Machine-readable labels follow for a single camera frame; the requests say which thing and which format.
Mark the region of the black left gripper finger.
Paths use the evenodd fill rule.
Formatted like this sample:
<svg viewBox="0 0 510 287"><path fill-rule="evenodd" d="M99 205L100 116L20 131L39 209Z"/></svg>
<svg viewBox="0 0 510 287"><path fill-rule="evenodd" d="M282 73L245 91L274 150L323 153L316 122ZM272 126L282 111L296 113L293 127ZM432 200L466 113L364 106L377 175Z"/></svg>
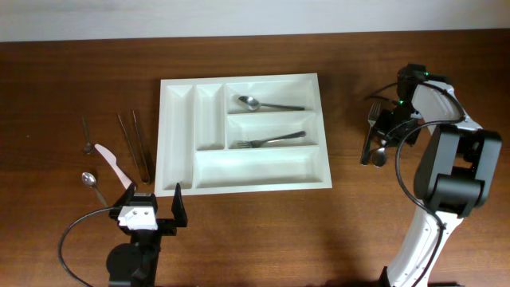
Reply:
<svg viewBox="0 0 510 287"><path fill-rule="evenodd" d="M120 198L115 202L114 207L122 208L123 206L127 206L133 195L135 193L135 184L131 183L126 191L120 196Z"/></svg>
<svg viewBox="0 0 510 287"><path fill-rule="evenodd" d="M174 222L176 227L187 227L188 217L186 209L182 200L181 185L179 183L175 186L174 198L172 201L171 212L174 215Z"/></svg>

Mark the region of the steel fork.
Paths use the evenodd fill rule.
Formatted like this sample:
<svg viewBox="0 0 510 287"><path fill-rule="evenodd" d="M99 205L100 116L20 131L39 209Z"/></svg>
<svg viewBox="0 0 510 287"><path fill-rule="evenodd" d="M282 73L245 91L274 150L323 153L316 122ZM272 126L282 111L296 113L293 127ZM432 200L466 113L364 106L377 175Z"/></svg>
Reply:
<svg viewBox="0 0 510 287"><path fill-rule="evenodd" d="M368 164L369 160L369 154L371 149L371 141L372 141L372 129L376 123L376 121L379 118L381 112L381 104L380 103L373 103L371 106L371 110L367 117L367 122L369 124L369 130L367 133L367 138L365 140L365 143L363 145L362 155L360 158L360 163L365 166Z"/></svg>
<svg viewBox="0 0 510 287"><path fill-rule="evenodd" d="M287 134L284 136L272 137L264 140L249 140L249 141L237 141L235 143L236 147L239 148L259 148L264 144L270 144L275 142L280 142L283 140L292 140L297 138L302 138L306 136L306 131L294 132L292 134Z"/></svg>

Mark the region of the large steel spoon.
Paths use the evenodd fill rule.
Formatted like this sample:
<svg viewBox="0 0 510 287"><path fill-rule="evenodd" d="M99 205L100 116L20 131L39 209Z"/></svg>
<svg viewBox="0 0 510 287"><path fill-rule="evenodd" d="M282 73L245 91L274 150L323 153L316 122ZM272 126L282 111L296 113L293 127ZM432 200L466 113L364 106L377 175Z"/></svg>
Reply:
<svg viewBox="0 0 510 287"><path fill-rule="evenodd" d="M387 162L386 148L380 147L371 151L370 160L376 167L383 167Z"/></svg>
<svg viewBox="0 0 510 287"><path fill-rule="evenodd" d="M237 103L241 107L243 107L249 111L256 111L256 110L260 109L261 107L277 108L277 109L290 110L290 111L304 111L305 110L305 107L301 107L301 106L261 103L259 100L256 100L255 98L253 98L251 96L239 96L237 98Z"/></svg>

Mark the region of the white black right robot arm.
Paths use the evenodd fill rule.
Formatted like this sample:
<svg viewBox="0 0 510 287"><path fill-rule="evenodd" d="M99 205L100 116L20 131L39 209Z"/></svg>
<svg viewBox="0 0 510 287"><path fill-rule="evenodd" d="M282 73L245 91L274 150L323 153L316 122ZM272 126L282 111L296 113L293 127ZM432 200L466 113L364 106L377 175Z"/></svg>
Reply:
<svg viewBox="0 0 510 287"><path fill-rule="evenodd" d="M502 147L497 132L482 128L454 95L451 81L408 64L394 83L394 109L384 110L371 135L395 147L400 159L422 129L430 141L418 164L411 189L416 205L403 244L379 277L380 286L427 286L430 272L451 233L488 198Z"/></svg>

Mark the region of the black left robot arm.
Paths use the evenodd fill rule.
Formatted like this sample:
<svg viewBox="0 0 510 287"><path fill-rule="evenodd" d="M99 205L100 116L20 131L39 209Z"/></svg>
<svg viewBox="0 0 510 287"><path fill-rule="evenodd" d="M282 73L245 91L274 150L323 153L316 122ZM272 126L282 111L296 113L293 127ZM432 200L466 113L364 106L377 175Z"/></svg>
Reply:
<svg viewBox="0 0 510 287"><path fill-rule="evenodd" d="M175 188L171 205L173 218L158 218L157 198L152 193L137 193L130 185L113 204L108 216L130 237L109 253L106 268L110 286L154 286L161 251L161 240L175 236L188 225L181 186Z"/></svg>

